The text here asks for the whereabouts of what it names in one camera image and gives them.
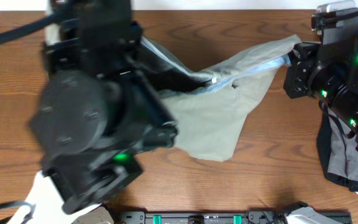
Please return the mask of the khaki green shorts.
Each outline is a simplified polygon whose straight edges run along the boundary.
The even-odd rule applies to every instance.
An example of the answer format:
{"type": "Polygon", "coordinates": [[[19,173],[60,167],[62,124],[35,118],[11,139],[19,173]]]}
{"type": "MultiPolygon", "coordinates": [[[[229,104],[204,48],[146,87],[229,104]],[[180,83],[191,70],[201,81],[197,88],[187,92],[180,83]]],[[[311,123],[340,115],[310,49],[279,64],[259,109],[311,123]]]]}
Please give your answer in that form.
{"type": "Polygon", "coordinates": [[[178,122],[175,146],[197,159],[230,159],[247,115],[262,101],[278,69],[290,64],[288,53],[300,42],[292,35],[255,45],[196,72],[157,42],[142,38],[141,67],[178,122]]]}

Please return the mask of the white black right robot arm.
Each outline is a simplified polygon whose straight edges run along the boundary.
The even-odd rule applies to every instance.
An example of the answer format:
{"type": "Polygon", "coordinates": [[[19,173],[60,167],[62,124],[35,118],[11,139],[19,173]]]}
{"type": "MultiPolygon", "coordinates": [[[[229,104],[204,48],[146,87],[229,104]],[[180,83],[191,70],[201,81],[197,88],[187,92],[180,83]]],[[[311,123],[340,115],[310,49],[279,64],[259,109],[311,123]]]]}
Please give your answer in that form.
{"type": "Polygon", "coordinates": [[[324,177],[358,194],[358,28],[329,29],[288,57],[286,94],[316,98],[323,112],[317,149],[324,177]]]}

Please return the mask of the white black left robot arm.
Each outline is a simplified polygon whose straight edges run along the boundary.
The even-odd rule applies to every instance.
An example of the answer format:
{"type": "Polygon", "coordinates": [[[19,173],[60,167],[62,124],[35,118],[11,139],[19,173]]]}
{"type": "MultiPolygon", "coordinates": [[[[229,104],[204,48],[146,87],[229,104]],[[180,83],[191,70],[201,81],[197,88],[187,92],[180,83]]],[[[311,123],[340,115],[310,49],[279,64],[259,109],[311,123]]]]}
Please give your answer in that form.
{"type": "Polygon", "coordinates": [[[42,175],[71,215],[140,176],[134,156],[172,147],[177,124],[140,70],[142,29],[129,1],[65,1],[12,36],[52,23],[61,41],[44,46],[48,82],[29,126],[44,151],[42,175]]]}

